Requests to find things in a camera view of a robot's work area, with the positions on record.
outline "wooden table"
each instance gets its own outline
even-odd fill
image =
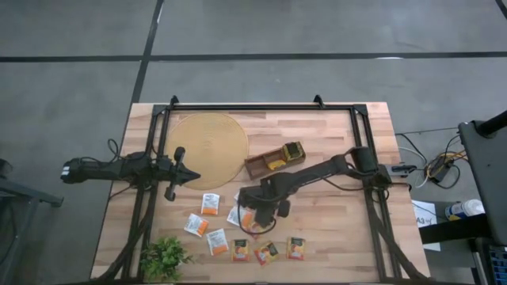
[[[387,103],[366,103],[379,163],[400,162]],[[151,119],[152,104],[134,104],[128,119],[122,154],[143,151]],[[193,111],[171,112],[170,130]],[[245,129],[250,142],[250,155],[257,155],[299,140],[307,152],[301,165],[288,168],[294,172],[346,152],[354,146],[349,113],[345,111],[234,111],[224,112],[235,118]],[[348,177],[332,177],[345,187],[361,186],[360,181]],[[193,254],[195,264],[183,264],[182,282],[357,282],[378,281],[372,236],[363,192],[343,192],[324,181],[302,187],[290,197],[291,214],[279,218],[275,230],[263,235],[259,242],[244,234],[237,226],[226,221],[234,206],[234,195],[244,185],[253,185],[243,169],[233,181],[211,191],[177,187],[177,198],[169,202],[163,196],[167,183],[162,182],[154,210],[151,240],[178,236],[183,246]],[[124,182],[114,183],[112,193],[124,188]],[[388,207],[395,232],[395,240],[417,269],[429,276],[425,253],[417,229],[410,194],[406,187],[390,189]],[[200,214],[202,195],[213,192],[220,195],[219,214],[206,216],[210,221],[207,233],[225,229],[227,240],[249,238],[254,249],[271,240],[282,253],[279,260],[261,268],[253,253],[250,262],[231,262],[231,252],[211,256],[208,243],[183,231],[190,213]],[[116,258],[127,241],[135,190],[116,196],[107,207],[101,238],[97,248],[92,277],[99,276]],[[307,239],[305,261],[285,258],[288,237]],[[383,244],[388,276],[392,276],[388,251]],[[135,253],[133,268],[139,262]]]

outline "potted plant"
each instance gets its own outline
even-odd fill
[[[192,256],[185,255],[186,251],[176,237],[161,237],[143,251],[141,268],[150,281],[178,281],[181,273],[178,272],[177,266],[193,262]]]

